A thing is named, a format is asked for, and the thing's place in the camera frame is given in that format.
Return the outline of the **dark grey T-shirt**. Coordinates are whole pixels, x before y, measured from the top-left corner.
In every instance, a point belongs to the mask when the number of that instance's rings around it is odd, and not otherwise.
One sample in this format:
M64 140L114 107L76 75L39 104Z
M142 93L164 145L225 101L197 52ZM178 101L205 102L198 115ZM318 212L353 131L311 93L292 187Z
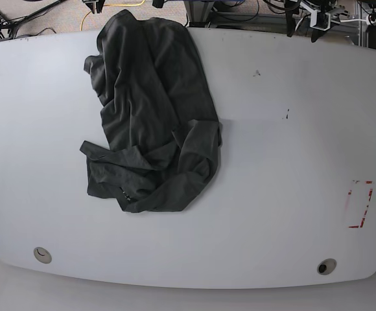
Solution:
M128 213L180 212L213 179L220 122L189 31L122 10L84 63L108 147L84 142L90 196Z

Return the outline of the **red tape rectangle marking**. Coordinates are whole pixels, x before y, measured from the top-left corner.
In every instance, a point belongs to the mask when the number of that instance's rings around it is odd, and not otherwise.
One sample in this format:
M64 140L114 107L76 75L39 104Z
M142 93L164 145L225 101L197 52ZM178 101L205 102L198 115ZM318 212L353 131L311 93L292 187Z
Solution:
M344 224L351 229L363 228L373 194L374 182L353 180L347 193Z

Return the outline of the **right table grommet hole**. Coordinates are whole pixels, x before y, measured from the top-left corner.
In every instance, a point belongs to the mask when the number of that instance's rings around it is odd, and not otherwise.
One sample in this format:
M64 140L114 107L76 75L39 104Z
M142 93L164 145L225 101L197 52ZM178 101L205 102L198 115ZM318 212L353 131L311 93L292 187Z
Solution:
M329 275L336 268L337 262L335 259L325 259L317 267L317 272L320 275Z

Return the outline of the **table grommet hole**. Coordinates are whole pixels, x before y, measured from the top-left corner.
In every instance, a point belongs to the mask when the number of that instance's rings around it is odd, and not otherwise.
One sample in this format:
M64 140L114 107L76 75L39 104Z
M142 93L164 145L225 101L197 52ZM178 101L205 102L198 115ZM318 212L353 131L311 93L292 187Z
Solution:
M317 267L317 272L320 275L329 275L336 268L337 262L335 259L325 259Z
M42 264L50 264L52 261L51 254L45 248L36 247L34 248L33 253L36 260Z

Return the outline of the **black tripod legs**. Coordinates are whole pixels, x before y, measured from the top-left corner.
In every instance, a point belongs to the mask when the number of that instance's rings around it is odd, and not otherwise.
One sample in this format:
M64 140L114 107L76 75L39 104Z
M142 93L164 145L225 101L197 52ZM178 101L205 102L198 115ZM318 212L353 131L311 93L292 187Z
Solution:
M64 2L65 0L52 2L27 16L15 17L14 19L8 19L7 16L0 11L0 41L14 40L21 26L44 16Z

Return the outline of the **left table grommet hole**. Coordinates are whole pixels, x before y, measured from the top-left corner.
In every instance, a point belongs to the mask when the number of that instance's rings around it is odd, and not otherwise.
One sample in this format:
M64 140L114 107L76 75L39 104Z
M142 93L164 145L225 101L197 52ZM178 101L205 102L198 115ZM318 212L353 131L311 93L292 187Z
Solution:
M52 261L51 254L45 248L36 247L34 248L33 253L36 260L42 264L50 264Z

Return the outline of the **aluminium frame base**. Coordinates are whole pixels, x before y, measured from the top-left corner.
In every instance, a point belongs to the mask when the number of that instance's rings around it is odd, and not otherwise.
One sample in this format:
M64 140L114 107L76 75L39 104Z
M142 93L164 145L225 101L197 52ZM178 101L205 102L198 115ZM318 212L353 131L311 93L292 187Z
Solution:
M300 32L315 42L328 34L341 35L349 42L367 47L369 35L367 24L362 15L362 5L355 4L352 16L340 5L340 24L327 31L314 30L307 20L300 25L300 19L306 14L300 8L300 1L254 1L255 12L234 12L233 8L244 1L184 1L187 24L190 27L223 27L234 29L251 29L263 32L278 32L291 37Z

